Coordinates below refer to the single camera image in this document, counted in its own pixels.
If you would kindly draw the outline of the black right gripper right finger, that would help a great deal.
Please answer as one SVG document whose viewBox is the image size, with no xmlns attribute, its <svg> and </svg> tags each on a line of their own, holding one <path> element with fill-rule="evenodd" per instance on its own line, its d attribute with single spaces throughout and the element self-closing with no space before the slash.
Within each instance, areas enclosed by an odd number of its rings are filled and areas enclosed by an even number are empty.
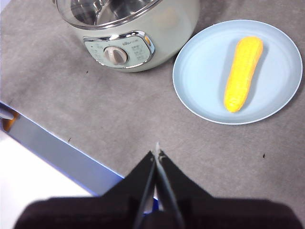
<svg viewBox="0 0 305 229">
<path fill-rule="evenodd" d="M 301 229 L 283 203 L 254 198 L 217 198 L 192 181 L 155 146 L 157 193 L 161 209 L 184 229 Z"/>
</svg>

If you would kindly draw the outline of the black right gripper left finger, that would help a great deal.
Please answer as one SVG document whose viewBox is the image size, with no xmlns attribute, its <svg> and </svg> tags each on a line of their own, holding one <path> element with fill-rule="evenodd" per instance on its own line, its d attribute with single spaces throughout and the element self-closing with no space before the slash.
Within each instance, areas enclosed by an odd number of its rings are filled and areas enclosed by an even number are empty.
<svg viewBox="0 0 305 229">
<path fill-rule="evenodd" d="M 152 152 L 123 180 L 97 197 L 49 198 L 29 204 L 16 229 L 132 229 L 152 197 L 155 158 Z"/>
</svg>

